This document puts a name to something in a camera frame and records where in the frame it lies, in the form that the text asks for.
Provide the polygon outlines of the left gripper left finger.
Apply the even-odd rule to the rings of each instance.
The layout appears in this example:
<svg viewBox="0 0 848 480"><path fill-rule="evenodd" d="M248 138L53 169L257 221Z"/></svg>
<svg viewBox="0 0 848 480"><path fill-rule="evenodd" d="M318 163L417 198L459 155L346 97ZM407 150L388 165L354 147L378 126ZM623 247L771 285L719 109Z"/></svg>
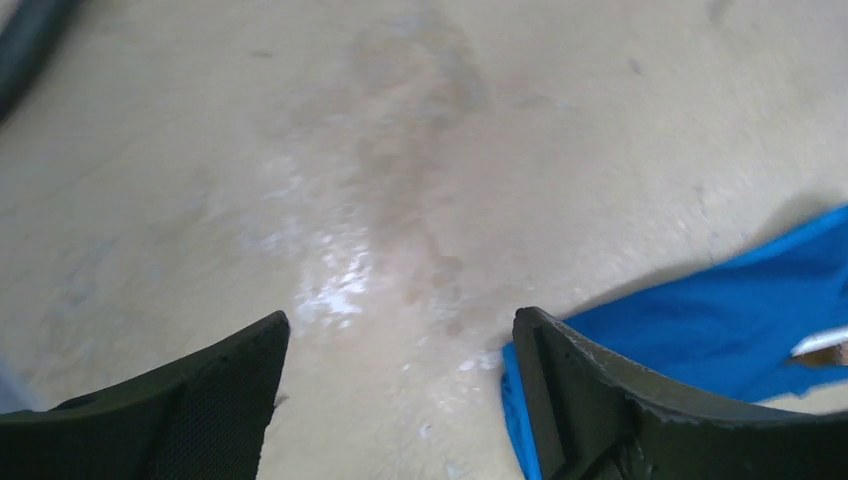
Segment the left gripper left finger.
<svg viewBox="0 0 848 480"><path fill-rule="evenodd" d="M144 374L1 417L4 479L254 479L290 325L276 311Z"/></svg>

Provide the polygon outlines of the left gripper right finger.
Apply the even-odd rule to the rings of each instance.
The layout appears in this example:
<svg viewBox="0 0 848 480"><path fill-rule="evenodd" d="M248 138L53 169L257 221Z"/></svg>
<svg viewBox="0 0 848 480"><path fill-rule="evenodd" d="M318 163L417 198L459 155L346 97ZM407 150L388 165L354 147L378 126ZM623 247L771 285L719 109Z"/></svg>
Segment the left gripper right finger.
<svg viewBox="0 0 848 480"><path fill-rule="evenodd" d="M847 416L762 407L679 383L547 312L513 340L545 479L843 479Z"/></svg>

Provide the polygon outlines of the blue cloth napkin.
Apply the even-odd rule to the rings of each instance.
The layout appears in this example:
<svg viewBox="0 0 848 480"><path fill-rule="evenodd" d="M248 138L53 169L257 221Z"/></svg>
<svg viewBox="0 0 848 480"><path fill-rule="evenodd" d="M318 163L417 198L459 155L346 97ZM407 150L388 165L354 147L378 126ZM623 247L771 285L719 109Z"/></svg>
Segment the blue cloth napkin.
<svg viewBox="0 0 848 480"><path fill-rule="evenodd" d="M845 366L810 368L794 362L791 350L847 323L847 211L831 210L721 264L555 319L674 381L762 407L843 381ZM545 479L513 330L502 355L508 436L523 475Z"/></svg>

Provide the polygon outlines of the white plastic utensil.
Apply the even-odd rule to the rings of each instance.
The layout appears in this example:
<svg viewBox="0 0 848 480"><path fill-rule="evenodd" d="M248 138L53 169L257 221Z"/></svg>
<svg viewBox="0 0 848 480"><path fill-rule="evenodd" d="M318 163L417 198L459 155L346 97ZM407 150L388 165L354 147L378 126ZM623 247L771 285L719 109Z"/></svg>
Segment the white plastic utensil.
<svg viewBox="0 0 848 480"><path fill-rule="evenodd" d="M791 350L793 357L819 352L847 343L847 327L826 329L804 337Z"/></svg>

